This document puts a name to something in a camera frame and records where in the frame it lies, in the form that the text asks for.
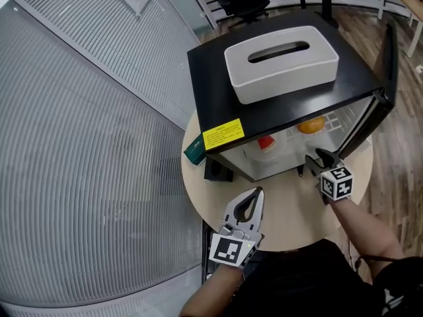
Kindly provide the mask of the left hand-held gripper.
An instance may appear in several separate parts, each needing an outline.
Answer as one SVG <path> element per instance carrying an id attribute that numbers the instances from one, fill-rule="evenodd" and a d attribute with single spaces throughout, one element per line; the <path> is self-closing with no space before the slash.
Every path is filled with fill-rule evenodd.
<path id="1" fill-rule="evenodd" d="M 258 250 L 264 235 L 259 231 L 264 209 L 264 190 L 246 190 L 232 199 L 224 212 L 223 224 L 211 239 L 208 259 L 243 269 Z"/>

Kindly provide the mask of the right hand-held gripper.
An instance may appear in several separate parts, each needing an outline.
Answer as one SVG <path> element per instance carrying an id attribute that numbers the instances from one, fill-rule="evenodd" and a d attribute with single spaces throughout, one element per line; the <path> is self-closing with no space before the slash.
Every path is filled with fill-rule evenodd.
<path id="1" fill-rule="evenodd" d="M 310 155 L 305 155 L 305 166 L 316 178 L 320 177 L 321 193 L 333 201 L 350 198 L 354 189 L 354 175 L 350 172 L 337 152 L 316 148 L 322 166 Z"/>

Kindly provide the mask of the orange fruit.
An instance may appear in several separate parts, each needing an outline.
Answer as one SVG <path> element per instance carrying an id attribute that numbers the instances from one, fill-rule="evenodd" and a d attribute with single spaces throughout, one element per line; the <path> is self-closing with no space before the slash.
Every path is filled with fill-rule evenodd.
<path id="1" fill-rule="evenodd" d="M 297 130 L 303 134 L 310 135 L 322 130 L 324 126 L 325 118 L 323 116 L 319 116 L 317 118 L 313 118 L 311 120 L 307 120 L 306 122 L 298 124 Z"/>

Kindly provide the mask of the white round plate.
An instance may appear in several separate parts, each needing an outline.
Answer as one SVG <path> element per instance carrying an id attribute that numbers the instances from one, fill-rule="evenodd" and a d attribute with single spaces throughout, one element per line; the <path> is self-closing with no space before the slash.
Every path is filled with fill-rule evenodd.
<path id="1" fill-rule="evenodd" d="M 268 151 L 262 152 L 258 146 L 257 140 L 248 142 L 242 146 L 245 155 L 248 159 L 255 160 L 258 162 L 268 162 L 274 160 L 287 151 L 287 135 L 285 131 L 279 131 L 271 134 L 275 139 L 274 146 Z"/>

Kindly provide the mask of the red watermelon slice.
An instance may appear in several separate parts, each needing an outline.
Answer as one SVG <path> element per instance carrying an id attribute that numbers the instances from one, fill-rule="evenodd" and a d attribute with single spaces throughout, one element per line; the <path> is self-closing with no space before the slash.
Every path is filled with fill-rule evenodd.
<path id="1" fill-rule="evenodd" d="M 271 135 L 261 137 L 257 140 L 258 146 L 262 152 L 268 151 L 275 144 L 275 139 Z"/>

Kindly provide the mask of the black mini fridge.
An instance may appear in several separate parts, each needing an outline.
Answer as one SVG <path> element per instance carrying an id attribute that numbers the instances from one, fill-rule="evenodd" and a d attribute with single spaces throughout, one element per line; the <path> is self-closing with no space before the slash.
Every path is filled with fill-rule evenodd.
<path id="1" fill-rule="evenodd" d="M 242 104 L 231 85 L 224 51 L 240 42 L 277 30 L 314 26 L 339 55 L 333 82 L 297 90 L 252 104 Z M 240 119 L 245 136 L 206 151 L 207 156 L 250 182 L 269 178 L 305 164 L 305 155 L 319 156 L 316 148 L 337 152 L 341 159 L 354 152 L 393 109 L 399 66 L 397 30 L 386 25 L 374 67 L 341 36 L 311 11 L 301 10 L 267 18 L 232 31 L 188 52 L 188 61 L 201 134 Z M 326 113 L 351 106 L 356 119 L 342 139 L 324 135 L 309 141 L 287 139 L 282 156 L 258 162 L 246 157 L 242 146 Z"/>

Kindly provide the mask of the person's left forearm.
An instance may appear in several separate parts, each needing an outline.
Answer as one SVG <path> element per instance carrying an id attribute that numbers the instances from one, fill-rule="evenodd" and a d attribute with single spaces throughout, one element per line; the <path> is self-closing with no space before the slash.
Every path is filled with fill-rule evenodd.
<path id="1" fill-rule="evenodd" d="M 220 317 L 243 279 L 243 271 L 221 264 L 188 299 L 179 317 Z"/>

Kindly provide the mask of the person's right forearm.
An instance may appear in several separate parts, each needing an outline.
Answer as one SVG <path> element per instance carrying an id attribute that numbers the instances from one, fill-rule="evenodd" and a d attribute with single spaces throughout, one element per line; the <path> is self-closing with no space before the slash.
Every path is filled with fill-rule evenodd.
<path id="1" fill-rule="evenodd" d="M 328 202 L 359 255 L 404 258 L 396 235 L 384 222 L 348 198 Z"/>

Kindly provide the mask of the black cube holder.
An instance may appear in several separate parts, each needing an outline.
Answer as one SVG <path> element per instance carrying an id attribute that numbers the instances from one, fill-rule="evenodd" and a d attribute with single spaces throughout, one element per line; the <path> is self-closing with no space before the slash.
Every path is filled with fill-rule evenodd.
<path id="1" fill-rule="evenodd" d="M 223 166 L 216 160 L 213 160 L 210 157 L 206 157 L 204 179 L 214 182 L 232 182 L 233 171 Z"/>

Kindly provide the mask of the black floor crate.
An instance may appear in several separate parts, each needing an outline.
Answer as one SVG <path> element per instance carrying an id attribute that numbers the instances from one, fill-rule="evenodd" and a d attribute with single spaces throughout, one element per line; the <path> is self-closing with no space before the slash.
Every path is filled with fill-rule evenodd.
<path id="1" fill-rule="evenodd" d="M 206 282 L 218 267 L 215 262 L 209 260 L 213 234 L 214 230 L 207 222 L 202 221 L 202 284 Z"/>

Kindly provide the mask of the dark green box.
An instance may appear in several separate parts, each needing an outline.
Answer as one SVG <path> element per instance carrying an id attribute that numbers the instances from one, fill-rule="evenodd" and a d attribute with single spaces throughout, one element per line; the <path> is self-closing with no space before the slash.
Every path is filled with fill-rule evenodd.
<path id="1" fill-rule="evenodd" d="M 185 157 L 195 166 L 199 166 L 206 159 L 204 138 L 199 134 L 184 150 Z"/>

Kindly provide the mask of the yellow warning sticker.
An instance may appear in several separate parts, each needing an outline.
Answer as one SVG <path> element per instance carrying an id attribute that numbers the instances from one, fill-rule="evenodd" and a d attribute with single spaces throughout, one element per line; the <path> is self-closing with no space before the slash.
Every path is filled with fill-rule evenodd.
<path id="1" fill-rule="evenodd" d="M 236 141 L 245 136 L 239 118 L 221 124 L 202 133 L 205 150 L 220 147 L 232 141 Z"/>

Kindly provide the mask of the person's black clothing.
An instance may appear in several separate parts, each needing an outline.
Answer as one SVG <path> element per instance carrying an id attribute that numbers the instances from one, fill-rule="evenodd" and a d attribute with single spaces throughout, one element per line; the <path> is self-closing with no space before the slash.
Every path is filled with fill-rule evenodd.
<path id="1" fill-rule="evenodd" d="M 423 258 L 389 259 L 371 284 L 321 240 L 265 257 L 224 317 L 423 317 Z"/>

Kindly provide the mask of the white tissue box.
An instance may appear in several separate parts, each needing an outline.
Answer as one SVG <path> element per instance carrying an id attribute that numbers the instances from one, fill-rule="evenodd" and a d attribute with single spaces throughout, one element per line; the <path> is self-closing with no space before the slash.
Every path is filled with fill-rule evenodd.
<path id="1" fill-rule="evenodd" d="M 333 82 L 339 55 L 314 26 L 250 38 L 224 51 L 231 85 L 242 104 Z"/>

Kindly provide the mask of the wooden desk white legs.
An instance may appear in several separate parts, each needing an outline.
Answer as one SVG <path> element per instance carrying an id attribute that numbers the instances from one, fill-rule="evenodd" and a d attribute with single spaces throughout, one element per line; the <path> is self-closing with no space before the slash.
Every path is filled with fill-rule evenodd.
<path id="1" fill-rule="evenodd" d="M 422 34 L 422 31 L 423 31 L 423 1 L 421 0 L 399 0 L 399 1 L 403 4 L 404 8 L 409 13 L 408 25 L 411 26 L 414 20 L 417 21 L 417 26 L 416 26 L 416 30 L 414 31 L 414 36 L 409 45 L 409 48 L 406 51 L 407 57 L 411 58 L 414 54 L 417 43 L 420 39 L 420 35 Z M 386 0 L 379 0 L 379 8 L 377 13 L 377 18 L 379 20 L 382 19 L 383 11 L 385 10 L 385 3 L 386 3 Z"/>

